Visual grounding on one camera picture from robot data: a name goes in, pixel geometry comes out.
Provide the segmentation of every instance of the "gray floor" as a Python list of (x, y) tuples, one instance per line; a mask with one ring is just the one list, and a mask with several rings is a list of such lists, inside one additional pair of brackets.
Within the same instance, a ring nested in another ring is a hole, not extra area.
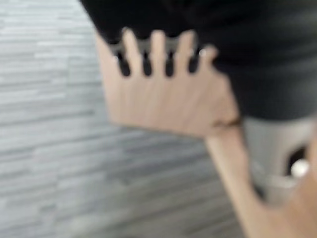
[(107, 122), (76, 0), (0, 0), (0, 238), (241, 238), (201, 141)]

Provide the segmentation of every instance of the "light gray surface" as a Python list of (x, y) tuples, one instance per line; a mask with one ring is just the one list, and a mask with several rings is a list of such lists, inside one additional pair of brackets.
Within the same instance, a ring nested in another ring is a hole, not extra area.
[(0, 238), (241, 238), (201, 141), (113, 126), (76, 0), (0, 0)]

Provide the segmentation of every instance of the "finger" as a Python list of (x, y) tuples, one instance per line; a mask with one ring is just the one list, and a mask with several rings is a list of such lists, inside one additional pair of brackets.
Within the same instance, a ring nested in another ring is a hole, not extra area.
[(180, 35), (177, 52), (175, 54), (176, 73), (188, 71), (189, 60), (193, 54), (194, 40), (194, 31), (186, 31)]
[(199, 70), (213, 71), (212, 62), (217, 57), (218, 50), (214, 46), (206, 46), (199, 51), (200, 65)]
[(131, 29), (126, 28), (122, 35), (125, 47), (125, 57), (129, 63), (131, 77), (140, 75), (142, 69), (142, 58), (138, 49), (136, 37)]
[(165, 37), (162, 31), (156, 30), (151, 35), (151, 64), (153, 74), (162, 78), (165, 74)]

